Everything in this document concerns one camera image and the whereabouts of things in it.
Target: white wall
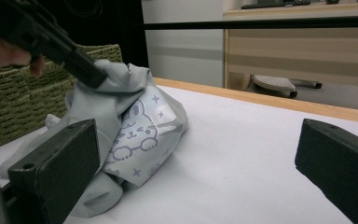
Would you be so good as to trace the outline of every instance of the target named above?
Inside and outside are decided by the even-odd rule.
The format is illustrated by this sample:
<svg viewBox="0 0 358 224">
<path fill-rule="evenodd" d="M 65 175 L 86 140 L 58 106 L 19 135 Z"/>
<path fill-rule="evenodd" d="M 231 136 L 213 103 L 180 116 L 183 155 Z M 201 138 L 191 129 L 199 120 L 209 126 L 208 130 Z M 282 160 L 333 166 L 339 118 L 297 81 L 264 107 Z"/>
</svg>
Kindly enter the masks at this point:
<svg viewBox="0 0 358 224">
<path fill-rule="evenodd" d="M 221 21 L 225 10 L 243 3 L 243 0 L 142 0 L 145 23 Z M 223 30 L 146 31 L 146 41 L 154 77 L 223 87 Z"/>
</svg>

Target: star print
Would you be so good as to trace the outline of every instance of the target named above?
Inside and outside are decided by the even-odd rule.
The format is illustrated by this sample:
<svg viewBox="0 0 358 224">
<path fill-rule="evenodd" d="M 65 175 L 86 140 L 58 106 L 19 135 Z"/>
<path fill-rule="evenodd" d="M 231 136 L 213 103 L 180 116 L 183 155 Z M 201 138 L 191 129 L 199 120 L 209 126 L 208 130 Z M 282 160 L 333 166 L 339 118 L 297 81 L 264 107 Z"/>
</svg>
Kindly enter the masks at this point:
<svg viewBox="0 0 358 224">
<path fill-rule="evenodd" d="M 133 168 L 133 175 L 138 175 L 139 177 L 141 177 L 141 170 L 137 170 L 135 168 Z"/>
<path fill-rule="evenodd" d="M 157 97 L 157 95 L 155 95 L 155 96 L 152 98 L 152 100 L 154 100 L 154 101 L 156 102 L 156 104 L 158 104 L 159 98 Z"/>
</svg>

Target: white tabletop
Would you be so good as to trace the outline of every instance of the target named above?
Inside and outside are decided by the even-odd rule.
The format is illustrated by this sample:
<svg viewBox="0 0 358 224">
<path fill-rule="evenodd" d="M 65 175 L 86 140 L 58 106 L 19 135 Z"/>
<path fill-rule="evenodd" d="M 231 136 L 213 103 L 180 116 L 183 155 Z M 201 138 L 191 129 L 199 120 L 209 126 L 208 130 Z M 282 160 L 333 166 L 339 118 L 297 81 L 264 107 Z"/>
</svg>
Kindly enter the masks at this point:
<svg viewBox="0 0 358 224">
<path fill-rule="evenodd" d="M 177 149 L 141 188 L 125 188 L 115 207 L 66 224 L 351 223 L 296 169 L 295 155 L 304 118 L 357 135 L 358 122 L 161 88 L 188 115 Z M 21 141 L 0 147 L 0 163 Z"/>
</svg>

